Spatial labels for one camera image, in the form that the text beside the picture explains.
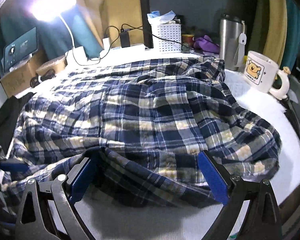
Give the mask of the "black power adapter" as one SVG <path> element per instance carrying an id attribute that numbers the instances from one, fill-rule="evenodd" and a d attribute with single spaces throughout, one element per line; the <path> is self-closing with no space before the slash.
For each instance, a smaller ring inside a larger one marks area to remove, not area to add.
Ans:
<path id="1" fill-rule="evenodd" d="M 119 39 L 122 48 L 130 47 L 129 31 L 121 29 L 121 32 L 119 33 Z"/>

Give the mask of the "white bear mug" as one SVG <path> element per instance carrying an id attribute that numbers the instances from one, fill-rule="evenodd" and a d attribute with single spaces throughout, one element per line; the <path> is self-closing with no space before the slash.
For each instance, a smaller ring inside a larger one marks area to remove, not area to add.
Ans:
<path id="1" fill-rule="evenodd" d="M 289 75 L 290 69 L 288 67 L 281 70 L 275 61 L 265 55 L 252 50 L 248 52 L 243 77 L 249 85 L 257 90 L 270 93 L 277 100 L 285 100 L 290 88 Z M 273 87 L 277 76 L 281 80 L 280 88 Z"/>

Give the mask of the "yellow curtain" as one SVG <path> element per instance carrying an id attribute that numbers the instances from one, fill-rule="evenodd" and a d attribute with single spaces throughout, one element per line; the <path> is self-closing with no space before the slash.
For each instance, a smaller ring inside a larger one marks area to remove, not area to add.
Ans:
<path id="1" fill-rule="evenodd" d="M 140 0 L 77 0 L 77 5 L 100 45 L 110 25 L 118 29 L 124 23 L 134 27 L 142 25 Z"/>

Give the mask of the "cardboard box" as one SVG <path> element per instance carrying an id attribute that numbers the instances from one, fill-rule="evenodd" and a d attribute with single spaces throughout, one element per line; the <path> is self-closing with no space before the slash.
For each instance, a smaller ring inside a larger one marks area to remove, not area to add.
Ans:
<path id="1" fill-rule="evenodd" d="M 48 61 L 43 50 L 38 51 L 34 56 L 27 60 L 21 67 L 4 75 L 0 79 L 8 98 L 15 96 L 30 87 L 30 80 L 36 74 L 36 70 Z"/>

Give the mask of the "small red yellow jar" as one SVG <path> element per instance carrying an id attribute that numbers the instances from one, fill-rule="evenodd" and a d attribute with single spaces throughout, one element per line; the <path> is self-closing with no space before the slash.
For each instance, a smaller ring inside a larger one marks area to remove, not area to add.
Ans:
<path id="1" fill-rule="evenodd" d="M 188 46 L 188 47 L 192 48 L 193 44 L 194 44 L 194 35 L 192 35 L 192 34 L 183 34 L 183 35 L 181 35 L 181 40 L 182 40 L 182 43 L 185 46 Z"/>

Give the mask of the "white charger plug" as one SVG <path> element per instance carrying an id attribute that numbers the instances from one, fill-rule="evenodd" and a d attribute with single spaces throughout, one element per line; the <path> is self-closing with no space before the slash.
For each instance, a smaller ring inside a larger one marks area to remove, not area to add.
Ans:
<path id="1" fill-rule="evenodd" d="M 104 51 L 108 51 L 111 47 L 110 45 L 110 38 L 109 37 L 105 37 L 103 38 L 103 48 L 104 48 Z"/>

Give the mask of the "white desk lamp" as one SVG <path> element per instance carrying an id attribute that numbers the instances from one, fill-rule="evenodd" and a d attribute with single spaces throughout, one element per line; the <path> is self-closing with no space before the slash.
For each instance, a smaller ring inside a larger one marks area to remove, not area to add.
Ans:
<path id="1" fill-rule="evenodd" d="M 54 59 L 76 46 L 93 44 L 93 36 L 77 6 L 77 0 L 34 0 L 30 13 L 36 20 L 39 39 L 48 57 Z"/>

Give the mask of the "stainless steel tumbler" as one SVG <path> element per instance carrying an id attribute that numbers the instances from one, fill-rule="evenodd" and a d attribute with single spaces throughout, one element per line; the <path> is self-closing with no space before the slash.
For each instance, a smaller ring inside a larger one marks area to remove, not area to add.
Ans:
<path id="1" fill-rule="evenodd" d="M 236 16 L 223 14 L 220 21 L 220 52 L 225 68 L 238 72 L 243 67 L 245 45 L 247 42 L 246 25 Z"/>

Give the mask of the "teal curtain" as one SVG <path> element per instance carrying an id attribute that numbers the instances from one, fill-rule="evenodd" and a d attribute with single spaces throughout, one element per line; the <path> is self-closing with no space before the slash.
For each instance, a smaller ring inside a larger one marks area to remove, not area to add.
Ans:
<path id="1" fill-rule="evenodd" d="M 300 53 L 300 9 L 293 0 L 286 0 L 286 6 L 287 36 L 281 66 L 292 70 Z"/>

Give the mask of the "black vertical pole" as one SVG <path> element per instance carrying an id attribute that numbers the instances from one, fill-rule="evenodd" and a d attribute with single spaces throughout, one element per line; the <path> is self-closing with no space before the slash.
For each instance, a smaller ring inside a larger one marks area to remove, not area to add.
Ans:
<path id="1" fill-rule="evenodd" d="M 147 18 L 147 14 L 150 13 L 149 0 L 139 0 L 139 1 L 141 6 L 144 45 L 148 48 L 153 48 L 152 29 Z"/>

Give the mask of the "brown round container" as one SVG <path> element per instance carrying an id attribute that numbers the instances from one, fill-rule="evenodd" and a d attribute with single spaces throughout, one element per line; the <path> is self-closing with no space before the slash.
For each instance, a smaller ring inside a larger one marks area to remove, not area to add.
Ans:
<path id="1" fill-rule="evenodd" d="M 51 69 L 54 70 L 55 74 L 58 74 L 59 72 L 63 71 L 66 68 L 66 66 L 67 66 L 66 57 L 60 56 L 41 65 L 36 70 L 36 74 L 43 76 Z"/>

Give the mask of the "white quilted table cover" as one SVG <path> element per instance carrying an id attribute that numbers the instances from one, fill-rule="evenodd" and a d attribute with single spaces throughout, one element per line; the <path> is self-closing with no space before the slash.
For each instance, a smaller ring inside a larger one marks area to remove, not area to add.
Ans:
<path id="1" fill-rule="evenodd" d="M 74 52 L 68 52 L 68 65 L 57 78 L 84 67 L 100 70 L 134 61 L 182 56 L 182 53 L 158 54 L 147 50 L 127 56 L 115 53 L 96 64 L 87 60 L 82 49 L 78 48 Z M 225 82 L 240 106 L 258 114 L 278 131 L 283 142 L 279 156 L 280 169 L 272 178 L 271 184 L 283 210 L 287 215 L 293 215 L 300 205 L 300 140 L 286 117 L 286 108 L 271 95 L 250 87 L 235 72 L 227 70 Z M 210 205 L 203 209 L 138 209 L 104 202 L 97 198 L 95 190 L 90 190 L 77 204 L 77 208 L 93 235 L 101 239 L 200 239 L 216 219 L 221 205 Z"/>

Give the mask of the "purple cloth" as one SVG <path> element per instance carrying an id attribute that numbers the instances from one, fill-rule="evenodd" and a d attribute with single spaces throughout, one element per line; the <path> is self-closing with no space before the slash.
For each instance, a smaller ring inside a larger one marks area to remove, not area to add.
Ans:
<path id="1" fill-rule="evenodd" d="M 220 52 L 219 45 L 214 43 L 208 35 L 195 38 L 193 48 L 213 54 L 219 54 Z"/>

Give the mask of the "white perforated plastic basket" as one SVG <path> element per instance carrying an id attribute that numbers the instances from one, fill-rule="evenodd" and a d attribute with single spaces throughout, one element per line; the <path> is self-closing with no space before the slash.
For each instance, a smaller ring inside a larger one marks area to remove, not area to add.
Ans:
<path id="1" fill-rule="evenodd" d="M 160 53 L 181 52 L 181 25 L 152 25 L 153 48 Z"/>

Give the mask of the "blue plaid pants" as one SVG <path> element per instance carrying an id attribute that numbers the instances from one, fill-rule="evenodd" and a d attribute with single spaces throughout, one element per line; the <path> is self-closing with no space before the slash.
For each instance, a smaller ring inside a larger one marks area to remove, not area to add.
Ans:
<path id="1" fill-rule="evenodd" d="M 198 167 L 201 151 L 259 181 L 278 171 L 281 145 L 270 123 L 237 103 L 222 60 L 86 67 L 24 105 L 10 157 L 29 169 L 5 172 L 1 190 L 17 210 L 30 178 L 51 181 L 90 153 L 95 187 L 123 205 L 204 207 L 213 196 Z"/>

